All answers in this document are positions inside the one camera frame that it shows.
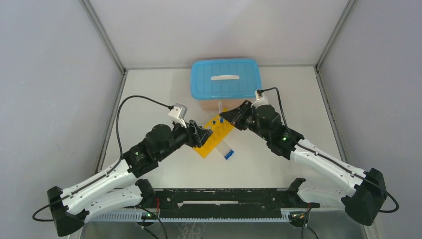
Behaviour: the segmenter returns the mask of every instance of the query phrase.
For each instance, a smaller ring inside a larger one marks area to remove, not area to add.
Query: gray wall
[[[381,170],[400,203],[379,214],[387,239],[421,235],[421,9],[358,1],[321,69],[351,163]]]
[[[0,238],[56,237],[31,215],[92,173],[119,82],[78,1],[0,2]]]

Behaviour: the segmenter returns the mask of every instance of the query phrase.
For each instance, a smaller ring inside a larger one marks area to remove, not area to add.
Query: white wall
[[[315,64],[348,0],[91,0],[126,67]]]
[[[76,0],[1,1],[0,32],[0,238],[55,238],[31,215],[92,173],[120,72]]]
[[[421,237],[421,9],[359,1],[321,70],[350,160],[381,170],[400,203],[379,214],[387,239]]]

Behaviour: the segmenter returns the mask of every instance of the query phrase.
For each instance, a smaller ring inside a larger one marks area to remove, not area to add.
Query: red wire
[[[159,198],[156,198],[155,200],[157,201],[157,210],[156,210],[156,213],[158,214],[160,212],[160,199]]]

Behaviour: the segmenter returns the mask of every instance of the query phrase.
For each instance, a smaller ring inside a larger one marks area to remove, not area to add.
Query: clear plastic tube
[[[217,149],[218,152],[220,152],[223,155],[223,157],[226,160],[228,160],[234,154],[233,149],[230,146],[228,146],[228,144],[224,142],[224,140],[221,143],[219,143],[217,147],[215,148]]]

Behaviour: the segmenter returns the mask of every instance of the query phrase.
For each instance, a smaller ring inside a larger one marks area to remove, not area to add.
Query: box handle
[[[220,76],[211,76],[211,80],[239,80],[240,76],[237,75],[220,75]]]

